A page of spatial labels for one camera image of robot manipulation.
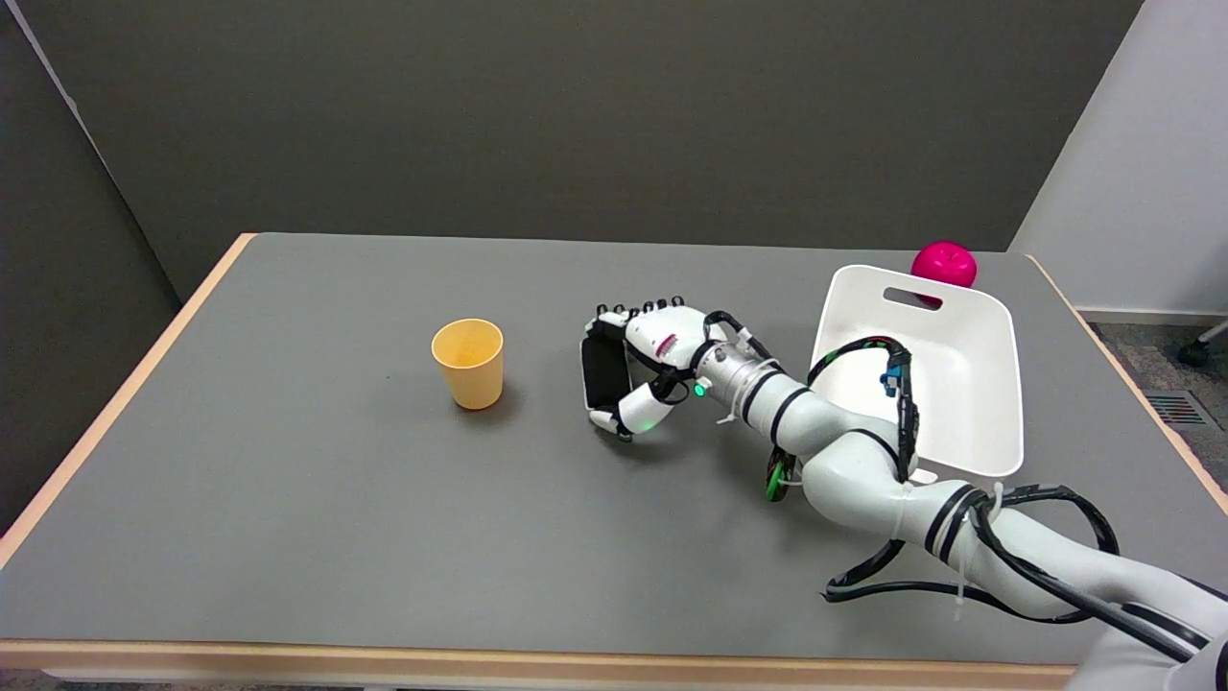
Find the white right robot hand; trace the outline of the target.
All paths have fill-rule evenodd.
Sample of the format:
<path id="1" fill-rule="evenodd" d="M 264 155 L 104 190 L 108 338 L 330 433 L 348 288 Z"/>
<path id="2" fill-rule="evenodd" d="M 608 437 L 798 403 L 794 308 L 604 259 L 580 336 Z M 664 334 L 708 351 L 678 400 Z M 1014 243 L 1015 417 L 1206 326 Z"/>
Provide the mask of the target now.
<path id="1" fill-rule="evenodd" d="M 720 342 L 750 338 L 725 311 L 698 311 L 674 295 L 641 306 L 600 303 L 580 341 L 589 423 L 619 441 L 650 432 L 693 393 L 700 362 Z"/>

